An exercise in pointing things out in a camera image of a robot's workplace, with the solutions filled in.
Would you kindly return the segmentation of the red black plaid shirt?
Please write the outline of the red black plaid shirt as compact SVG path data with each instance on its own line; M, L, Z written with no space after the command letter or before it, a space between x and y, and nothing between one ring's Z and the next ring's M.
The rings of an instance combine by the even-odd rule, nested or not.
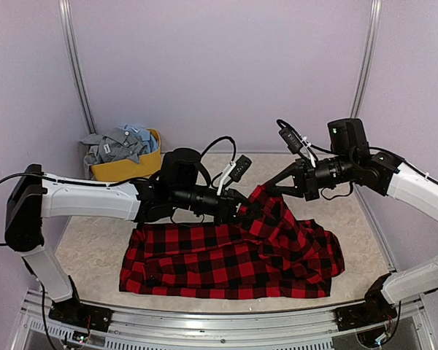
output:
M337 237L299 220L282 196L257 186L260 215L237 224L144 224L130 237L119 289L138 295L247 300L326 298L345 270Z

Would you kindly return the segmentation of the yellow plastic basket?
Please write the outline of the yellow plastic basket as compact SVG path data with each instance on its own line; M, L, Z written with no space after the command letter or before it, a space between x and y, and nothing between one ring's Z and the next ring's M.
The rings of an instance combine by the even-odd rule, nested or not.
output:
M159 143L159 148L148 155L140 157L140 164L130 160L120 160L92 166L94 179L100 182L118 182L134 177L144 177L154 174L161 168L161 137L156 129L147 128Z

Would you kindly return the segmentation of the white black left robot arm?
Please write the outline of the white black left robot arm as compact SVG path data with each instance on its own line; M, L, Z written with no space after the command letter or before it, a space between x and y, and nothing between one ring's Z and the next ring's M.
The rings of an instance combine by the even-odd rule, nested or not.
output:
M37 164L17 174L7 200L4 240L19 252L29 271L47 290L53 308L72 324L82 323L88 309L55 255L46 247L42 220L51 217L110 217L132 222L155 222L176 208L210 215L216 224L237 220L248 202L234 189L211 187L203 154L189 148L167 152L159 171L148 178L97 182L47 175Z

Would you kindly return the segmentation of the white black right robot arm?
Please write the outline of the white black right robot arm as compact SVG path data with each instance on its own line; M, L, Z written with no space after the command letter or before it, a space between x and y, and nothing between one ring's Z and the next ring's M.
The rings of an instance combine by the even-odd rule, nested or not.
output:
M371 147L360 119L328 123L331 149L319 159L317 147L284 120L277 120L279 135L299 159L270 179L266 189L313 201L324 189L337 185L368 187L381 196L404 202L438 222L438 181L408 163L403 157ZM336 312L341 329L374 324L399 316L395 306L404 299L438 290L438 255L413 268L387 273L367 290L364 301Z

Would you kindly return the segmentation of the light blue shirt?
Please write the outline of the light blue shirt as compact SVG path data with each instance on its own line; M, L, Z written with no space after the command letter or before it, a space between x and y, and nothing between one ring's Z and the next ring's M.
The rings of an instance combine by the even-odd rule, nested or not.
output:
M121 128L132 134L143 146L141 155L153 153L159 148L157 139L148 129L135 125L123 125Z

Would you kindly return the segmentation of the grey button shirt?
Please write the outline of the grey button shirt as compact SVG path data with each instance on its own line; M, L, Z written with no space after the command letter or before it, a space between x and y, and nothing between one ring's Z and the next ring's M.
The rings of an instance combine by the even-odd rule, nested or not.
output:
M94 179L92 166L120 160L130 160L140 164L142 156L140 152L143 146L132 134L121 127L113 128L103 134L90 134L80 143L88 147L88 151L82 159L86 179Z

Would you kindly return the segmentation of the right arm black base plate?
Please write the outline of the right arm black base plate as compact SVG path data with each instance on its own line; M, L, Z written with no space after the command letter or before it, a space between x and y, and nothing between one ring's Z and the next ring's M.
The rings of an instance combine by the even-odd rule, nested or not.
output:
M336 308L334 315L338 331L342 332L388 321L389 318L396 318L397 311L390 305L378 308L369 306L367 303L359 303Z

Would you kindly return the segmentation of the aluminium front frame rail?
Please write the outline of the aluminium front frame rail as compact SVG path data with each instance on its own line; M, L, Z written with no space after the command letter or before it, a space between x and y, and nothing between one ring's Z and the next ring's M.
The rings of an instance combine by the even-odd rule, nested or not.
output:
M49 297L27 292L8 349L434 349L419 298L377 323L351 319L361 303L244 313L156 311L92 302L106 316L88 329L51 314Z

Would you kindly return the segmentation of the right aluminium corner post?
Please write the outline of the right aluminium corner post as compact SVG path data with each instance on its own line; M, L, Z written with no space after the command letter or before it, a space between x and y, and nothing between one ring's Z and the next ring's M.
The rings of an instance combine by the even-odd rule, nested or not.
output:
M361 59L361 68L358 74L356 90L350 109L350 118L358 118L360 115L364 95L369 81L373 56L376 48L377 34L380 26L382 1L372 0L370 2L369 22L364 44L364 51Z

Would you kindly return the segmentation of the aluminium corner post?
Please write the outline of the aluminium corner post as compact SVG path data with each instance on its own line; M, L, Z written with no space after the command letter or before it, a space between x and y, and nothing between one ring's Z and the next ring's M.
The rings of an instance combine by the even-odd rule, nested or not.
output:
M85 127L89 133L96 133L96 121L91 111L88 99L88 92L85 86L80 59L77 49L77 40L72 21L72 8L70 0L58 0L58 9L61 17L62 29L66 51L69 59L69 66L74 80L77 97L82 110Z
M370 2L369 22L364 44L364 51L361 59L361 68L358 74L356 90L350 109L350 118L358 118L360 115L364 95L369 81L373 56L376 48L377 34L380 26L382 1L372 0Z

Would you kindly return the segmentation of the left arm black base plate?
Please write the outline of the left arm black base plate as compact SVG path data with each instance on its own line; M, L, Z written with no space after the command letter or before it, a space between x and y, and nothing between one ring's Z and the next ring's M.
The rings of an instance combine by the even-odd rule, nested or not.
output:
M113 310L100 306L83 304L75 310L58 310L52 306L48 316L50 319L69 324L71 326L84 328L90 331L107 333L112 321Z

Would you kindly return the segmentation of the left aluminium corner post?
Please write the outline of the left aluminium corner post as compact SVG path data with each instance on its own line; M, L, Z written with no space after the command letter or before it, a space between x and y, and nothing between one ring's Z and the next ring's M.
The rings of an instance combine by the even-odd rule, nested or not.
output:
M74 80L77 97L82 110L85 127L89 133L96 133L96 121L91 111L88 99L88 92L85 86L80 59L77 49L77 40L72 21L72 8L70 0L58 0L58 9L61 17L62 29L66 51L69 59L69 66Z

